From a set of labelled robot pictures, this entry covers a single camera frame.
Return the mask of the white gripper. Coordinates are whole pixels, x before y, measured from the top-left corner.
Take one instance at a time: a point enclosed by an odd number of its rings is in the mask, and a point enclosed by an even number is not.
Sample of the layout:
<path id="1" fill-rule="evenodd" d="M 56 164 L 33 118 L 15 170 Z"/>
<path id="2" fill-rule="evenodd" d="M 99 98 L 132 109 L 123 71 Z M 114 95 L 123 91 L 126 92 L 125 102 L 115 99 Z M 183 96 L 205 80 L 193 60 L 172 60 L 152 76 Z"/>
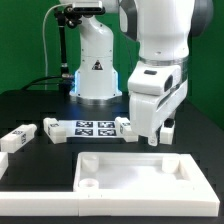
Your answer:
<path id="1" fill-rule="evenodd" d="M 187 82 L 181 81 L 181 67 L 150 66 L 138 62 L 128 79 L 129 116 L 132 130 L 158 144 L 155 133 L 177 109 L 187 94 Z"/>

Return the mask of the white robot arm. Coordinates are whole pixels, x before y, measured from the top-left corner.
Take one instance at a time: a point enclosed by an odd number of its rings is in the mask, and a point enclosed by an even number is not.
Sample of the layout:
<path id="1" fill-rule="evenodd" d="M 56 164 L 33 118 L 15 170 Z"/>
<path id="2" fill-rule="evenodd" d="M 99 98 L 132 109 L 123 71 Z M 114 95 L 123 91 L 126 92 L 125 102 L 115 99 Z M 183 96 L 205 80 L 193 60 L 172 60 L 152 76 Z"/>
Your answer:
<path id="1" fill-rule="evenodd" d="M 81 37 L 81 64 L 70 96 L 105 102 L 121 94 L 113 68 L 113 33 L 96 17 L 118 13 L 120 30 L 140 44 L 128 79 L 131 130 L 152 146 L 187 94 L 188 36 L 200 35 L 213 16 L 212 0 L 59 0 L 67 24 Z"/>

